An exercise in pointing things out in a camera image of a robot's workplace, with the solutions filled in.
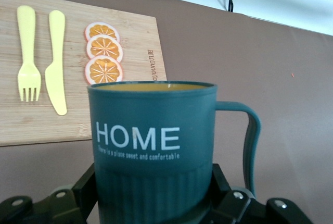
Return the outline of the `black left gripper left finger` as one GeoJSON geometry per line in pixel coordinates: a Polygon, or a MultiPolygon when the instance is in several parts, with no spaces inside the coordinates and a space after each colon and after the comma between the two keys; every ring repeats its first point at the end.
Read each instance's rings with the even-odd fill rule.
{"type": "Polygon", "coordinates": [[[97,201],[91,165],[74,186],[57,189],[39,202],[24,195],[2,201],[1,223],[87,223],[97,201]]]}

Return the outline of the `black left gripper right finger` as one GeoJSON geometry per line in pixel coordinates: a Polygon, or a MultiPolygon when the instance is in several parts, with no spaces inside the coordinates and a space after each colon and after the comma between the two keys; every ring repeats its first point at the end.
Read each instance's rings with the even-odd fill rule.
{"type": "Polygon", "coordinates": [[[270,198],[258,202],[245,189],[232,189],[220,166],[213,164],[208,223],[312,223],[292,201],[270,198]]]}

